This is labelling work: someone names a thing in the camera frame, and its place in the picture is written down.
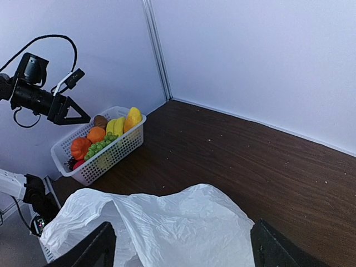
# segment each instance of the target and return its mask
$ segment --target wooden table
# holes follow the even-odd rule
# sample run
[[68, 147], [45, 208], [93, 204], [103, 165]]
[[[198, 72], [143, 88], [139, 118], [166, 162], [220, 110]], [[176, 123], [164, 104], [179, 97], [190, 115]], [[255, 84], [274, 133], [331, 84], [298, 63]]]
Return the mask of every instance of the wooden table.
[[[257, 123], [170, 101], [145, 143], [90, 188], [167, 195], [208, 183], [331, 266], [356, 265], [356, 158]], [[64, 202], [82, 186], [53, 184]]]

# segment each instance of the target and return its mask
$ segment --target pumpkin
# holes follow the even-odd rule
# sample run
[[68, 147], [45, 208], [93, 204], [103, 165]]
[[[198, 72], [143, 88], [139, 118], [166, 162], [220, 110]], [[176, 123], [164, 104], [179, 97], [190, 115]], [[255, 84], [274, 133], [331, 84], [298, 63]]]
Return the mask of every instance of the pumpkin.
[[91, 141], [85, 137], [79, 137], [72, 142], [71, 153], [76, 160], [83, 160], [88, 153]]
[[95, 126], [91, 128], [90, 132], [87, 135], [87, 138], [93, 143], [98, 143], [104, 140], [106, 131], [103, 128]]

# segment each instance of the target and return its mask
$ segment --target black cable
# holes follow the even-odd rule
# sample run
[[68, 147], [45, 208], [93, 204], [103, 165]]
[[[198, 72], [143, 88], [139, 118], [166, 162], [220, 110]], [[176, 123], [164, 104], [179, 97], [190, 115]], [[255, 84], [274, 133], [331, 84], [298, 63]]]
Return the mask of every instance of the black cable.
[[22, 127], [22, 128], [32, 128], [34, 125], [38, 124], [39, 120], [41, 119], [41, 114], [37, 114], [38, 116], [38, 119], [37, 121], [32, 124], [32, 125], [29, 125], [29, 126], [26, 126], [26, 125], [22, 125], [20, 124], [18, 121], [17, 121], [17, 118], [16, 118], [16, 115], [17, 113], [22, 109], [22, 107], [19, 107], [17, 110], [15, 110], [14, 114], [13, 114], [13, 120], [17, 123], [18, 126]]
[[69, 43], [71, 43], [73, 50], [74, 50], [74, 62], [73, 62], [72, 70], [71, 70], [71, 72], [73, 72], [74, 68], [77, 64], [77, 56], [78, 56], [77, 47], [74, 44], [72, 39], [70, 39], [68, 36], [61, 35], [61, 34], [48, 34], [48, 35], [39, 36], [39, 37], [33, 39], [30, 43], [28, 43], [20, 51], [18, 51], [8, 62], [6, 62], [6, 64], [2, 68], [0, 68], [0, 72], [2, 72], [16, 57], [18, 57], [18, 55], [20, 55], [27, 47], [29, 47], [35, 41], [38, 41], [41, 39], [46, 39], [46, 38], [63, 38], [65, 40], [69, 41]]
[[18, 202], [17, 202], [16, 198], [13, 197], [13, 196], [11, 196], [11, 197], [12, 197], [13, 201], [15, 201], [15, 204], [16, 204], [16, 206], [17, 206], [18, 213], [19, 213], [19, 215], [20, 215], [20, 218], [21, 218], [23, 224], [26, 226], [26, 228], [27, 228], [33, 235], [35, 235], [35, 236], [40, 236], [40, 235], [38, 235], [36, 232], [32, 231], [31, 228], [28, 226], [26, 220], [23, 218], [23, 215], [22, 215], [20, 206], [18, 205]]
[[2, 212], [0, 211], [0, 218], [1, 218], [1, 224], [0, 226], [2, 226], [4, 224], [4, 220], [3, 220], [3, 217], [2, 217]]

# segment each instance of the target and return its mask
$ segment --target fruit basket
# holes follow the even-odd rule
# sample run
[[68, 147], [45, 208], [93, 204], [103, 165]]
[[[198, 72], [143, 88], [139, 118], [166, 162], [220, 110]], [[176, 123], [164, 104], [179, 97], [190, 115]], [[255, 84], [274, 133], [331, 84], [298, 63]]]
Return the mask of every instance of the fruit basket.
[[[111, 107], [101, 115], [108, 120], [111, 120], [114, 118], [126, 117], [129, 111], [129, 109], [124, 107]], [[90, 129], [94, 127], [94, 123], [91, 121], [89, 124], [76, 129], [52, 146], [51, 156], [53, 161], [63, 176], [71, 176], [85, 186], [90, 185], [112, 166], [143, 144], [145, 121], [146, 116], [142, 115], [142, 121], [138, 125], [117, 138], [80, 167], [71, 171], [65, 163], [72, 157], [72, 141], [78, 137], [87, 136]]]

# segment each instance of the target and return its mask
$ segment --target dark fruit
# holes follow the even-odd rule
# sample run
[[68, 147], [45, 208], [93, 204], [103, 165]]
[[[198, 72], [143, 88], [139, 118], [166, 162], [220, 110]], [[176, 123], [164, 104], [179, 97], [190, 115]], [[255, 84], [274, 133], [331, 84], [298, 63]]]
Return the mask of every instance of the dark fruit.
[[74, 157], [72, 157], [72, 158], [70, 158], [70, 159], [68, 160], [67, 163], [65, 163], [65, 165], [67, 165], [68, 168], [72, 171], [73, 168], [74, 168], [74, 165], [75, 165], [77, 162], [78, 162], [78, 161], [77, 161]]

